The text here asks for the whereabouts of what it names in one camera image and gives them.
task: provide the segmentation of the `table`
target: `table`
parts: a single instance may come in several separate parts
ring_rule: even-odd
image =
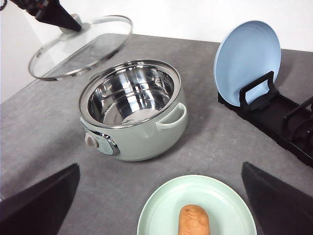
[[[213,62],[218,43],[132,35],[113,58],[83,75],[36,80],[1,105],[1,197],[71,163],[81,180],[59,235],[135,234],[148,197],[161,184],[202,174],[228,184],[249,205],[241,179],[248,161],[313,196],[313,169],[217,102]],[[189,121],[180,140],[154,159],[128,163],[84,143],[78,99],[96,71],[134,59],[157,59],[182,76]],[[313,91],[313,53],[282,50],[278,90],[300,103]],[[262,235],[258,221],[258,234]]]

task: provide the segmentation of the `bread roll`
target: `bread roll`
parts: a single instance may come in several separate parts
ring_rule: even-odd
[[[209,217],[196,205],[186,205],[179,213],[178,235],[210,235]]]

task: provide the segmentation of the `dish rack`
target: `dish rack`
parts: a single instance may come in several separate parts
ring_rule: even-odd
[[[241,88],[240,107],[229,104],[220,94],[218,101],[313,167],[313,96],[299,105],[278,92],[273,78],[270,71]],[[248,104],[246,92],[265,81],[269,91]]]

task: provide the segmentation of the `pot rim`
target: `pot rim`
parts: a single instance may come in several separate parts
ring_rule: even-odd
[[[88,111],[88,101],[91,96],[91,94],[94,92],[94,89],[98,87],[105,79],[109,79],[113,74],[116,74],[119,71],[122,71],[124,69],[127,69],[129,67],[134,66],[152,66],[154,69],[158,69],[161,72],[169,75],[174,83],[174,91],[173,95],[168,101],[168,103],[159,110],[156,114],[152,115],[149,118],[145,118],[143,120],[137,121],[135,123],[130,123],[127,125],[108,125],[105,123],[101,123],[96,121],[89,113]],[[100,127],[100,128],[107,128],[107,129],[123,129],[128,127],[133,127],[140,125],[142,123],[148,122],[162,113],[164,113],[169,107],[172,106],[174,101],[177,99],[179,93],[181,90],[181,78],[178,71],[171,66],[170,64],[160,61],[160,60],[153,60],[153,59],[141,59],[141,60],[131,60],[124,63],[117,64],[115,66],[112,66],[96,75],[94,75],[90,82],[85,86],[83,89],[80,98],[79,98],[79,111],[81,114],[81,117],[89,124]]]

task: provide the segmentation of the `stainless steel bowl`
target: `stainless steel bowl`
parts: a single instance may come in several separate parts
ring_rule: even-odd
[[[136,60],[96,75],[83,90],[82,118],[106,128],[124,128],[148,121],[164,112],[181,86],[178,72],[157,60]]]

